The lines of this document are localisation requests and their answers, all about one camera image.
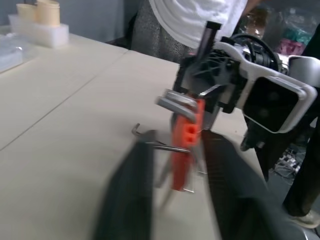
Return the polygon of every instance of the table surface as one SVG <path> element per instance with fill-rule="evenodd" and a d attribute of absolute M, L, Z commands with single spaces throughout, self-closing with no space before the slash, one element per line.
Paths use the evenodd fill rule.
<path fill-rule="evenodd" d="M 178 65 L 75 35 L 65 48 L 37 49 L 0 74 L 0 239 L 88 240 L 132 127 L 169 141 L 171 113 L 154 102 Z M 239 146 L 241 111 L 220 113 L 213 130 Z M 255 152 L 241 154 L 262 175 Z M 168 153 L 156 156 L 158 172 Z M 197 177 L 195 194 L 177 192 L 156 211 L 154 239 L 217 239 L 207 188 Z"/>

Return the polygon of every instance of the plastic bag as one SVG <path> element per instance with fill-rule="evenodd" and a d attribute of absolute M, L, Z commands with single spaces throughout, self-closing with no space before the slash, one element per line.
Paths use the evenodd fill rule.
<path fill-rule="evenodd" d="M 317 28 L 317 20 L 310 12 L 299 8 L 288 8 L 281 14 L 283 31 L 276 52 L 301 55 Z"/>
<path fill-rule="evenodd" d="M 272 12 L 273 9 L 265 5 L 259 5 L 254 8 L 241 19 L 240 32 L 251 34 L 262 39 Z"/>

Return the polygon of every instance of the white box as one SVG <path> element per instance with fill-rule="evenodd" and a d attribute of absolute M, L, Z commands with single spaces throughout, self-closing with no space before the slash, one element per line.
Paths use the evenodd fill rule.
<path fill-rule="evenodd" d="M 46 26 L 20 18 L 18 15 L 9 15 L 11 30 L 21 34 L 35 44 L 49 48 L 58 48 L 69 43 L 69 26 Z"/>

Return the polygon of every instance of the paper cup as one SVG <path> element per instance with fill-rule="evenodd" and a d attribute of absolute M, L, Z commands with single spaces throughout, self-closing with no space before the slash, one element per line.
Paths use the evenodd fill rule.
<path fill-rule="evenodd" d="M 56 1 L 39 0 L 37 2 L 37 22 L 47 26 L 60 26 L 60 5 Z"/>
<path fill-rule="evenodd" d="M 37 3 L 48 4 L 48 5 L 56 6 L 56 7 L 60 6 L 60 4 L 57 1 L 53 1 L 53 0 L 37 0 L 36 2 Z"/>
<path fill-rule="evenodd" d="M 36 21 L 36 6 L 19 3 L 16 5 L 16 10 L 20 18 L 33 22 Z"/>

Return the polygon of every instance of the orange gripper part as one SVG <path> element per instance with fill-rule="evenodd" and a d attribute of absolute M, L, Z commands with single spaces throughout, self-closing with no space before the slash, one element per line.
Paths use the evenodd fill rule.
<path fill-rule="evenodd" d="M 205 101 L 198 99 L 196 123 L 190 122 L 184 116 L 178 115 L 172 132 L 172 145 L 188 149 L 199 143 L 200 131 L 205 111 Z M 173 152 L 171 154 L 173 181 L 172 189 L 182 191 L 186 184 L 188 172 L 193 158 L 190 153 Z"/>

